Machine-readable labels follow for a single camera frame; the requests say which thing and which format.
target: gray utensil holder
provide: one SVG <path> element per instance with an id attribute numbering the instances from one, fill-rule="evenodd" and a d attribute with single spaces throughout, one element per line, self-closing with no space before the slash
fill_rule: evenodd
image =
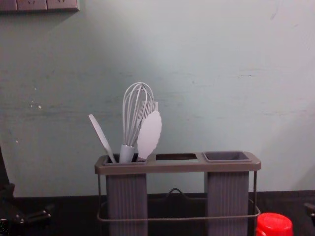
<path id="1" fill-rule="evenodd" d="M 108 156 L 102 156 L 95 164 L 95 173 L 99 199 L 100 176 L 106 175 L 108 219 L 101 218 L 99 213 L 97 218 L 109 223 L 110 236 L 147 236 L 149 221 L 193 220 L 206 221 L 208 236 L 247 236 L 248 218 L 255 218 L 260 213 L 256 207 L 256 172 L 260 167 L 258 158 L 241 151 L 152 154 L 146 162 L 139 163 L 110 163 Z M 254 171 L 254 201 L 250 215 L 249 171 Z M 206 216 L 148 219 L 146 174 L 183 172 L 205 173 Z"/>
<path id="2" fill-rule="evenodd" d="M 109 219 L 146 219 L 147 175 L 106 176 Z M 148 222 L 111 222 L 111 236 L 147 236 Z"/>

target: whisk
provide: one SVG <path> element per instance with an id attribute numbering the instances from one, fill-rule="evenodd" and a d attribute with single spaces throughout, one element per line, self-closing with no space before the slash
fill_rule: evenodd
<path id="1" fill-rule="evenodd" d="M 141 121 L 154 110 L 158 103 L 154 102 L 152 89 L 143 82 L 129 86 L 123 100 L 124 141 L 120 150 L 121 163 L 131 162 L 134 155 L 134 144 L 137 141 Z"/>

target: spatula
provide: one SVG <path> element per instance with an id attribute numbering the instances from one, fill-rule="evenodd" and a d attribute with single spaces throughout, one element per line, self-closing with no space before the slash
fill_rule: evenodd
<path id="1" fill-rule="evenodd" d="M 162 119 L 158 111 L 153 111 L 142 121 L 138 136 L 138 161 L 146 160 L 156 149 L 162 131 Z"/>
<path id="2" fill-rule="evenodd" d="M 114 158 L 112 149 L 110 148 L 109 143 L 108 143 L 108 141 L 107 141 L 107 139 L 106 139 L 106 137 L 105 137 L 101 127 L 99 126 L 97 120 L 95 119 L 95 117 L 92 114 L 89 115 L 89 118 L 90 118 L 90 120 L 92 122 L 92 125 L 93 125 L 93 127 L 94 127 L 94 129 L 95 129 L 95 131 L 96 131 L 96 133 L 97 133 L 101 143 L 103 144 L 103 146 L 104 146 L 104 148 L 105 148 L 109 158 L 112 160 L 113 163 L 116 163 L 116 160 Z"/>

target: black object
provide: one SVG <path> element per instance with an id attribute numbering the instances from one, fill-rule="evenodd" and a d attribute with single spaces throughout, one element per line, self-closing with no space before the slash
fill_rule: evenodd
<path id="1" fill-rule="evenodd" d="M 315 226 L 315 206 L 310 203 L 304 204 L 306 214 L 311 218 L 313 225 Z"/>
<path id="2" fill-rule="evenodd" d="M 0 236 L 44 235 L 50 225 L 54 205 L 32 214 L 24 214 L 12 204 L 15 185 L 9 182 L 0 147 Z"/>

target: ribbed gray container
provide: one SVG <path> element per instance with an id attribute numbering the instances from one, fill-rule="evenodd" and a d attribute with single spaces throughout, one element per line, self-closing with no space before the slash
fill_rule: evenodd
<path id="1" fill-rule="evenodd" d="M 208 216 L 248 214 L 249 172 L 205 173 Z M 207 223 L 208 236 L 247 236 L 248 219 L 218 219 Z"/>
<path id="2" fill-rule="evenodd" d="M 106 176 L 109 219 L 147 219 L 146 174 Z M 110 222 L 110 236 L 147 236 L 148 222 Z"/>

